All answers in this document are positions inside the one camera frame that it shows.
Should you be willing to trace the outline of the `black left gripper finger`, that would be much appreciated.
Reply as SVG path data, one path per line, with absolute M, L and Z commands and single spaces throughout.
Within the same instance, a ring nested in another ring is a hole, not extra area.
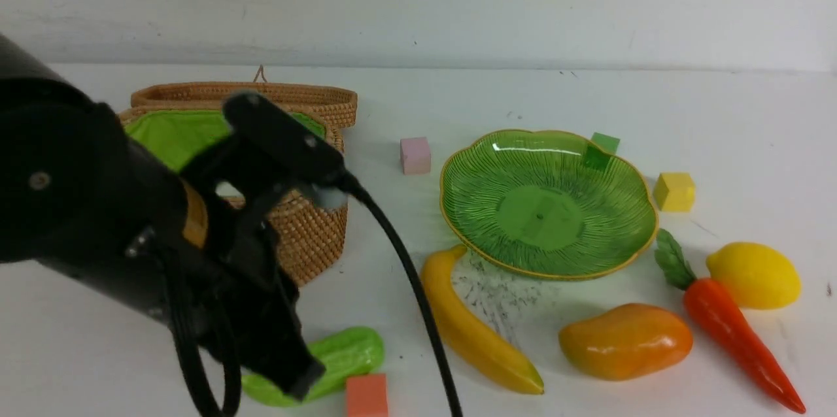
M 289 275 L 277 273 L 260 303 L 236 331 L 240 363 L 268 379 L 291 399 L 302 402 L 325 375 L 325 365 L 310 351 L 296 312 L 299 290 Z

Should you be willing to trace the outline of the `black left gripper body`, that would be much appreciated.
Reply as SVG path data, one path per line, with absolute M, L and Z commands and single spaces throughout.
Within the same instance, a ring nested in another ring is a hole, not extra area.
M 299 291 L 278 262 L 280 235 L 269 221 L 296 176 L 240 136 L 213 143 L 180 175 L 209 208 L 209 250 L 228 275 L 220 297 L 234 330 L 260 339 L 298 337 Z

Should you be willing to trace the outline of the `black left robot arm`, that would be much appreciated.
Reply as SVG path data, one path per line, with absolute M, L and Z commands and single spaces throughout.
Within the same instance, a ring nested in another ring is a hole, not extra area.
M 236 412 L 242 369 L 299 400 L 325 375 L 267 215 L 343 170 L 259 93 L 227 99 L 222 121 L 230 135 L 175 172 L 110 105 L 2 38 L 2 262 L 36 260 L 166 325 L 204 416 Z

